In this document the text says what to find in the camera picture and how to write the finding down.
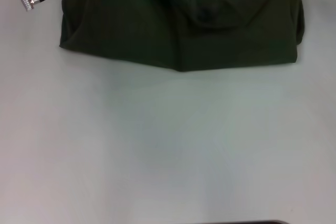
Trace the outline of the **dark green printed t-shirt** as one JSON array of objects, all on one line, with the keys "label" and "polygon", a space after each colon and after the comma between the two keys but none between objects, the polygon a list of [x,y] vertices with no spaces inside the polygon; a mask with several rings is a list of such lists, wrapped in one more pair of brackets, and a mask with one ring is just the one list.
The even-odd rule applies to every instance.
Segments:
[{"label": "dark green printed t-shirt", "polygon": [[294,63],[302,0],[62,0],[60,46],[179,72]]}]

